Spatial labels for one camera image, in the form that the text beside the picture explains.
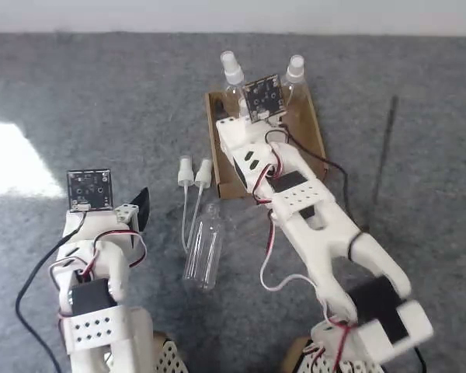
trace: bottle cap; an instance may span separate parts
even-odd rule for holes
[[[300,83],[304,81],[304,58],[295,54],[290,59],[287,68],[287,80],[290,83]]]
[[[232,51],[221,53],[221,62],[224,67],[224,76],[231,85],[238,85],[243,81],[243,71]]]

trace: hole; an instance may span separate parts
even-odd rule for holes
[[[258,164],[259,164],[259,161],[255,159],[254,162],[250,164],[250,169],[256,169]]]
[[[251,158],[253,155],[254,155],[254,152],[252,152],[252,151],[248,152],[248,153],[245,155],[245,160],[246,160],[246,161],[249,161],[250,158]]]

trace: perforated plastic part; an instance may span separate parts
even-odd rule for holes
[[[117,221],[129,224],[131,218],[138,214],[138,206],[136,204],[123,204],[116,208]]]
[[[157,373],[188,373],[176,345],[171,340],[164,343],[155,365],[155,371]]]
[[[68,354],[131,338],[128,309],[117,305],[63,320]]]
[[[314,368],[311,371],[312,360],[317,352],[306,355],[301,362],[297,373],[331,373],[335,361],[326,357],[324,354],[316,361]],[[340,370],[342,373],[384,373],[379,364],[369,361],[342,361],[340,362]]]
[[[319,189],[319,185],[309,180],[283,192],[275,193],[273,209],[278,214],[278,218],[285,221],[295,212],[324,200],[325,196],[318,192]]]

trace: white spray cap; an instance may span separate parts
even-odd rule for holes
[[[180,187],[193,185],[192,157],[182,155],[179,158],[178,185]]]
[[[238,106],[240,106],[240,117],[248,117],[250,115],[245,99],[239,99]]]
[[[209,158],[203,158],[200,163],[200,168],[195,176],[195,185],[197,187],[202,186],[204,189],[210,187],[210,181],[212,179],[212,161]]]
[[[300,83],[304,81],[304,58],[295,54],[290,59],[287,68],[287,80],[290,83]]]
[[[226,76],[228,83],[238,85],[243,82],[244,76],[242,68],[236,61],[236,57],[232,51],[224,51],[221,53],[221,62],[223,63],[224,76]]]

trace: white wall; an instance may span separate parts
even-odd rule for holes
[[[466,36],[466,0],[0,0],[0,32],[52,31]]]

